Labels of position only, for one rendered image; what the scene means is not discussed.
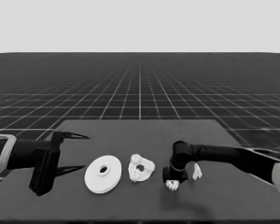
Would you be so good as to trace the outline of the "large thick white disc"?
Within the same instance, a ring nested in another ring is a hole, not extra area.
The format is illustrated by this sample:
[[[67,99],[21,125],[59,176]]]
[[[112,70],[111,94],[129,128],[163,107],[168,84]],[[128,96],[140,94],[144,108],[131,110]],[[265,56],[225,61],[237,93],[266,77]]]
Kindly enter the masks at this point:
[[[95,159],[87,167],[84,182],[90,192],[104,194],[118,184],[121,173],[120,160],[113,155],[104,155]]]

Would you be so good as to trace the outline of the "white round carrier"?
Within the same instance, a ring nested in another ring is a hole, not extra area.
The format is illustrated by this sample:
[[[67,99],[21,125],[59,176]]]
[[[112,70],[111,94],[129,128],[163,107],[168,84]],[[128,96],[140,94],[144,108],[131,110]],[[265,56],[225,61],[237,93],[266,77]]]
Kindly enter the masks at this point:
[[[150,176],[152,175],[153,172],[148,172],[146,169],[145,169],[145,160],[147,160],[146,158],[142,157],[143,158],[143,162],[140,163],[140,164],[134,164],[130,161],[129,163],[129,166],[128,166],[128,172],[129,172],[129,176],[130,176],[130,173],[134,172],[134,171],[138,171],[141,173],[141,178],[140,178],[140,181],[139,182],[143,182],[143,181],[146,181],[150,178]]]

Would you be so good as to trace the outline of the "small white T-shaped piece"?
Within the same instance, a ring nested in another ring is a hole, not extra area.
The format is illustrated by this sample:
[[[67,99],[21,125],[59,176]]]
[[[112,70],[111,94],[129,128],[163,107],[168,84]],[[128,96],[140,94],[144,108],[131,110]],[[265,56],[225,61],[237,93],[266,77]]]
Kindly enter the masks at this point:
[[[202,176],[203,176],[203,173],[202,173],[202,170],[201,170],[200,166],[197,163],[195,163],[192,178],[194,180],[196,180],[197,178],[201,178]]]

